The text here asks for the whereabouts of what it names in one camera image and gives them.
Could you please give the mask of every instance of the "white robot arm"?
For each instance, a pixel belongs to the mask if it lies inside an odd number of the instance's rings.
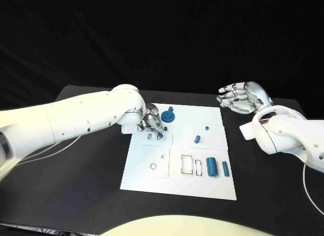
[[[163,133],[159,110],[153,104],[145,104],[139,89],[132,85],[45,105],[0,111],[0,180],[39,148],[114,123],[121,125],[123,134],[146,128]]]
[[[256,82],[237,83],[218,90],[221,107],[241,114],[256,113],[240,126],[247,140],[256,139],[267,154],[293,154],[306,165],[324,173],[324,120],[306,120],[293,109],[276,106]]]

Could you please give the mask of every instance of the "white base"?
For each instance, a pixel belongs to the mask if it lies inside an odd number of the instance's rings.
[[[132,135],[121,189],[237,200],[220,108],[155,105],[160,113],[169,106],[173,107],[175,120],[171,123],[162,122],[168,131],[160,140],[156,140],[153,132],[143,131]],[[201,136],[198,144],[194,143],[197,135]],[[192,175],[181,173],[181,155],[192,156]],[[208,157],[217,161],[217,177],[207,174]],[[201,161],[201,176],[197,175],[195,160]],[[224,176],[223,161],[227,162],[228,177]]]

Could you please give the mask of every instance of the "blue object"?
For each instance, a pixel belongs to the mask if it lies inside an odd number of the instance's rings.
[[[198,144],[199,143],[199,135],[195,137],[194,143]]]
[[[163,122],[171,123],[175,119],[173,109],[169,107],[168,111],[162,112],[160,119]]]
[[[224,167],[224,176],[230,176],[228,167],[227,167],[227,162],[225,161],[223,161],[223,167]]]
[[[217,176],[217,162],[214,157],[208,157],[205,159],[207,162],[207,171],[208,171],[208,176],[215,177]]]

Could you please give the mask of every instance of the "wire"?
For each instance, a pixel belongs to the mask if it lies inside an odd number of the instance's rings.
[[[61,151],[64,151],[64,150],[75,143],[75,141],[80,139],[80,137],[81,137],[81,136],[78,136],[77,139],[68,144],[68,146],[64,147],[64,148],[62,148],[58,152],[55,152],[54,154],[51,154],[51,155],[45,156],[45,157],[40,157],[40,158],[38,158],[38,159],[35,159],[35,160],[25,161],[25,162],[22,162],[22,163],[19,163],[16,166],[19,166],[19,165],[22,165],[22,164],[25,164],[25,163],[29,163],[29,162],[32,162],[32,161],[42,160],[42,159],[51,157],[52,155],[58,154]]]
[[[25,157],[25,158],[22,159],[22,161],[25,161],[26,159],[29,159],[29,158],[38,156],[38,155],[42,154],[43,152],[46,152],[46,151],[48,151],[54,146],[56,146],[59,143],[61,143],[61,142],[58,142],[56,144],[54,144],[49,148],[46,148],[45,150],[42,150],[42,151],[38,152],[36,154],[33,154],[33,155]]]
[[[321,209],[318,208],[318,206],[315,205],[311,197],[309,197],[309,193],[308,193],[308,189],[306,189],[306,185],[305,185],[305,166],[306,166],[306,163],[304,163],[304,169],[302,169],[302,184],[304,184],[304,189],[305,189],[305,193],[308,195],[308,198],[309,198],[309,201],[311,203],[314,204],[317,210],[319,211],[319,213],[324,215],[324,212],[321,211]]]

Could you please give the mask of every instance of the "robotic hand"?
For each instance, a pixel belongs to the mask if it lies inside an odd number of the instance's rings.
[[[114,123],[121,133],[163,133],[159,110],[139,89],[120,85],[39,106],[0,111],[0,180],[39,148],[95,132]]]
[[[256,139],[267,154],[293,154],[306,165],[324,173],[324,120],[306,120],[293,109],[273,104],[256,82],[237,83],[218,90],[221,107],[241,114],[256,113],[240,126],[246,140]]]

